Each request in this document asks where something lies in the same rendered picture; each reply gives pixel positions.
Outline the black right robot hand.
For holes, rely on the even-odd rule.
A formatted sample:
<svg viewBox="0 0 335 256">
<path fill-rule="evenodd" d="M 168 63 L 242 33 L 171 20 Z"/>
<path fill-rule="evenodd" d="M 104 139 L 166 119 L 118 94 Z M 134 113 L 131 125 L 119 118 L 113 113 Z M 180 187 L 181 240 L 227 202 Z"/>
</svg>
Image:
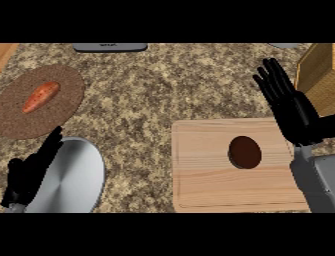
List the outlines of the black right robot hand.
<svg viewBox="0 0 335 256">
<path fill-rule="evenodd" d="M 289 81 L 274 58 L 262 60 L 252 79 L 265 98 L 285 139 L 296 146 L 335 138 L 335 114 L 320 117 L 304 93 Z"/>
</svg>

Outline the dark brown chocolate cupcake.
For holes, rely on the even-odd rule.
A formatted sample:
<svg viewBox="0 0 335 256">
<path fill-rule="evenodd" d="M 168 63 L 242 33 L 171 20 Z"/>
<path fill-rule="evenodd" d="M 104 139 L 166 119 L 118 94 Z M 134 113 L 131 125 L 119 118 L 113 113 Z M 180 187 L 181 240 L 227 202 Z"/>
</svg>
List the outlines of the dark brown chocolate cupcake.
<svg viewBox="0 0 335 256">
<path fill-rule="evenodd" d="M 261 162 L 261 150 L 255 141 L 246 136 L 237 136 L 228 144 L 228 161 L 239 169 L 252 169 Z"/>
</svg>

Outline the pale wooden cutting board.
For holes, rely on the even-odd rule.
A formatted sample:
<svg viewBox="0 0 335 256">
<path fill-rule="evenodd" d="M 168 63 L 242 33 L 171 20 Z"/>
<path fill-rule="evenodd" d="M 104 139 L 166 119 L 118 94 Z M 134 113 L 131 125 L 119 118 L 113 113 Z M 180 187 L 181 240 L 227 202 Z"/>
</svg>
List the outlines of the pale wooden cutting board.
<svg viewBox="0 0 335 256">
<path fill-rule="evenodd" d="M 249 137 L 261 149 L 255 168 L 227 157 L 231 140 Z M 172 206 L 178 212 L 307 210 L 289 170 L 292 144 L 274 119 L 178 120 L 171 125 Z"/>
</svg>

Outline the round brown cork placemat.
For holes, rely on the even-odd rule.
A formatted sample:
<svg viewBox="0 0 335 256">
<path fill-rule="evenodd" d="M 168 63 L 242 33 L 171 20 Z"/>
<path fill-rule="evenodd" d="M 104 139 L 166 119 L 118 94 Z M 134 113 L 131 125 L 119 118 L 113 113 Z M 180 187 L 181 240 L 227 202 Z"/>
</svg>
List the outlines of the round brown cork placemat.
<svg viewBox="0 0 335 256">
<path fill-rule="evenodd" d="M 84 89 L 81 75 L 69 66 L 26 71 L 0 94 L 0 135 L 31 139 L 48 134 L 72 116 Z"/>
</svg>

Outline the round silver metal pan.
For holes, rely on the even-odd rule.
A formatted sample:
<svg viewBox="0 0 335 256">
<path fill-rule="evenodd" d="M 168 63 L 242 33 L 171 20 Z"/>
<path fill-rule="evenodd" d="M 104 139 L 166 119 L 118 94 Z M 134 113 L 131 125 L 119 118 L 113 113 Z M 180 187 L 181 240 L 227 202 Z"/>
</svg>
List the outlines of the round silver metal pan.
<svg viewBox="0 0 335 256">
<path fill-rule="evenodd" d="M 90 213 L 104 186 L 104 162 L 94 144 L 63 137 L 26 213 Z"/>
</svg>

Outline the tan wicker basket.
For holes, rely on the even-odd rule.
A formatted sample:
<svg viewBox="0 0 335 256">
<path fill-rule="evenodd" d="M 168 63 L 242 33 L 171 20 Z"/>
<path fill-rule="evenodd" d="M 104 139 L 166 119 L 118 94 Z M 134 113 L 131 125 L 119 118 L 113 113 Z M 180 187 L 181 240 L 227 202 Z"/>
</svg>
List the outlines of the tan wicker basket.
<svg viewBox="0 0 335 256">
<path fill-rule="evenodd" d="M 320 116 L 335 114 L 335 43 L 314 43 L 296 63 L 295 89 Z"/>
</svg>

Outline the small pale grey object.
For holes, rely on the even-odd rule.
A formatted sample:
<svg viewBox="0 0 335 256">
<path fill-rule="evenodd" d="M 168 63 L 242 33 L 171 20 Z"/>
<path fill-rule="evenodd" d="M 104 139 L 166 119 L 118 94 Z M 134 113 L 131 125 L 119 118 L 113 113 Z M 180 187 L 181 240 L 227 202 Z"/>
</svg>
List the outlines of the small pale grey object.
<svg viewBox="0 0 335 256">
<path fill-rule="evenodd" d="M 276 47 L 276 48 L 296 48 L 298 44 L 296 43 L 268 43 L 270 46 Z"/>
</svg>

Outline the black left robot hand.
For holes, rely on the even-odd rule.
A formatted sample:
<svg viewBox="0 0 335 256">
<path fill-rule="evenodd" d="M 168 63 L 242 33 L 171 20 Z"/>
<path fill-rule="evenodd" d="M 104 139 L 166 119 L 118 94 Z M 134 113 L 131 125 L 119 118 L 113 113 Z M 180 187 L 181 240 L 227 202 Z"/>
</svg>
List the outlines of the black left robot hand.
<svg viewBox="0 0 335 256">
<path fill-rule="evenodd" d="M 62 127 L 57 126 L 48 134 L 39 149 L 25 160 L 11 158 L 7 163 L 7 186 L 0 205 L 11 208 L 26 206 L 39 189 L 47 168 L 62 147 Z"/>
</svg>

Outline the flat grey appliance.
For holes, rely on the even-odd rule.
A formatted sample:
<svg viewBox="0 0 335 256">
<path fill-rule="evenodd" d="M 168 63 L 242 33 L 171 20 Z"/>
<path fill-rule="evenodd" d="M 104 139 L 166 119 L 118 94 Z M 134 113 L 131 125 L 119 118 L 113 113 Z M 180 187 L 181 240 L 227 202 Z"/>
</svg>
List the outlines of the flat grey appliance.
<svg viewBox="0 0 335 256">
<path fill-rule="evenodd" d="M 147 49 L 146 43 L 73 43 L 72 48 L 84 53 L 138 52 Z"/>
</svg>

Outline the orange sweet potato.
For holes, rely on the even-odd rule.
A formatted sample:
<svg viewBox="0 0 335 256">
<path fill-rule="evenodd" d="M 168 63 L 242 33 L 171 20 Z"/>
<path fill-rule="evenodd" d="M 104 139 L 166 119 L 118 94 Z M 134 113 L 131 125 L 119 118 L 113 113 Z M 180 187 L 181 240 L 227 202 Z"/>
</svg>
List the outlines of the orange sweet potato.
<svg viewBox="0 0 335 256">
<path fill-rule="evenodd" d="M 22 112 L 31 113 L 51 100 L 59 92 L 59 83 L 54 81 L 42 83 L 32 91 L 25 104 L 22 106 Z"/>
</svg>

